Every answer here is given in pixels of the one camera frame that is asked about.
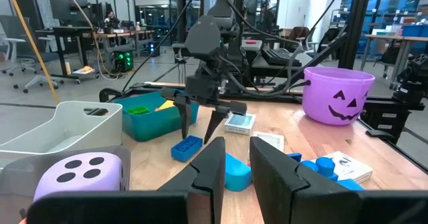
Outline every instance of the purple plastic bucket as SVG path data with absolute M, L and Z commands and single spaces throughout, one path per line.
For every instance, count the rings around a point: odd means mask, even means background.
M 325 124 L 354 122 L 375 81 L 371 74 L 356 70 L 311 67 L 304 70 L 309 86 L 303 88 L 303 111 Z

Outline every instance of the white plastic bin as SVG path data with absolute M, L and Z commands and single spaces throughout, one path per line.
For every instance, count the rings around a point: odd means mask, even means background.
M 84 109 L 106 109 L 104 116 L 89 116 Z M 57 105 L 53 118 L 0 145 L 0 170 L 17 159 L 65 150 L 83 150 L 122 144 L 122 106 L 67 101 Z

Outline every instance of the teal plastic bin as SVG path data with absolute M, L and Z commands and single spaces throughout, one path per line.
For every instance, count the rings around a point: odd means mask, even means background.
M 115 100 L 115 103 L 123 106 L 122 127 L 125 133 L 134 140 L 142 142 L 181 129 L 180 114 L 177 107 L 174 106 L 164 110 L 154 111 L 165 103 L 165 101 L 167 101 L 167 99 L 163 98 L 160 92 Z M 130 108 L 141 106 L 148 108 L 150 113 L 133 115 L 127 111 Z M 198 109 L 198 104 L 191 104 L 191 124 L 196 122 Z

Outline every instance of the person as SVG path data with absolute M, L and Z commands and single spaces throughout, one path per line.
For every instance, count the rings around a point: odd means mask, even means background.
M 104 22 L 109 23 L 109 25 L 113 28 L 119 28 L 120 21 L 116 18 L 116 16 L 114 16 L 113 11 L 107 11 Z
M 272 13 L 272 11 L 270 11 L 269 9 L 269 3 L 264 3 L 263 4 L 263 24 L 262 24 L 262 28 L 263 31 L 266 32 L 270 32 L 272 31 L 272 29 L 274 28 L 275 25 L 275 14 Z

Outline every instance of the black dot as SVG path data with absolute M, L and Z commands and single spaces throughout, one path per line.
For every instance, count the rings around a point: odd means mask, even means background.
M 91 179 L 98 176 L 100 173 L 101 173 L 100 169 L 92 169 L 92 170 L 86 171 L 85 174 L 83 174 L 83 177 L 87 179 Z
M 64 183 L 64 182 L 72 180 L 75 176 L 76 176 L 76 174 L 74 174 L 74 173 L 62 174 L 56 179 L 56 181 L 59 183 Z
M 89 160 L 90 165 L 97 165 L 97 164 L 101 164 L 103 162 L 104 162 L 104 158 L 102 158 L 102 157 L 96 157 L 96 158 L 93 158 L 92 160 Z
M 67 169 L 74 169 L 76 167 L 79 167 L 81 164 L 82 164 L 82 161 L 80 161 L 80 160 L 72 160 L 66 164 L 66 168 Z

